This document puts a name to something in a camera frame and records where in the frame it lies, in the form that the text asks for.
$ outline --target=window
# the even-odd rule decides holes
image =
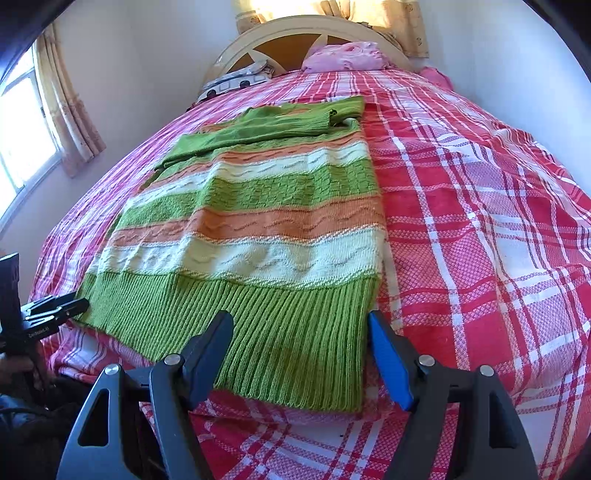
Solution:
[[[32,49],[22,56],[5,85],[0,96],[0,217],[39,180],[43,167],[58,159],[43,112]]]

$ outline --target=red plaid bedsheet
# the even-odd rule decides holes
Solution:
[[[250,106],[357,94],[388,226],[379,308],[445,365],[493,365],[541,477],[558,478],[591,424],[591,200],[530,134],[414,74],[293,73],[194,108],[125,157],[53,229],[31,298],[77,288],[109,224],[180,134]],[[113,362],[147,364],[74,325],[44,351],[54,372],[86,382]],[[193,415],[194,428],[216,478],[380,479],[407,417],[371,359],[365,383],[358,415],[216,391]],[[451,408],[433,479],[444,478],[456,418]]]

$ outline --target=pink pillow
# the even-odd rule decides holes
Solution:
[[[425,67],[418,74],[421,77],[431,80],[435,85],[440,86],[443,89],[453,92],[452,81],[446,75],[442,74],[439,70],[433,67]]]
[[[356,41],[344,45],[327,45],[308,56],[301,66],[306,73],[385,70],[390,65],[378,44]]]

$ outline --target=window frame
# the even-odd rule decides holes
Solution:
[[[13,87],[21,83],[23,80],[27,78],[31,79],[31,83],[33,84],[33,90],[35,92],[35,97],[37,98],[37,103],[39,105],[39,109],[41,110],[41,116],[43,117],[43,121],[45,122],[45,126],[47,131],[50,134],[50,137],[56,146],[56,152],[49,157],[43,165],[31,176],[30,179],[24,182],[22,187],[17,187],[17,184],[14,182],[14,179],[10,175],[8,167],[4,158],[2,157],[2,152],[0,152],[0,174],[6,175],[6,178],[12,185],[14,189],[15,195],[8,206],[8,208],[0,213],[0,238],[2,238],[6,228],[12,222],[14,216],[27,199],[27,197],[35,190],[35,188],[47,177],[53,169],[58,165],[61,160],[61,154],[59,152],[58,146],[56,145],[55,139],[53,138],[53,134],[51,133],[51,129],[49,127],[49,123],[47,122],[46,112],[43,108],[43,101],[41,99],[41,92],[39,91],[39,85],[37,83],[37,75],[35,72],[35,67],[33,66],[26,72],[21,73],[18,77],[8,83],[0,92],[0,96],[4,95],[5,93],[9,92]]]

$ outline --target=metal pivot screw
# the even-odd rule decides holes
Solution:
[[[432,367],[435,365],[435,359],[431,355],[421,355],[418,358],[418,363],[424,367]]]
[[[107,375],[115,375],[119,371],[119,365],[110,364],[105,367],[105,373]]]
[[[170,355],[164,357],[164,363],[169,366],[178,365],[180,361],[181,356],[178,353],[171,353]]]
[[[492,377],[495,374],[495,370],[490,365],[482,365],[480,373],[485,377]]]

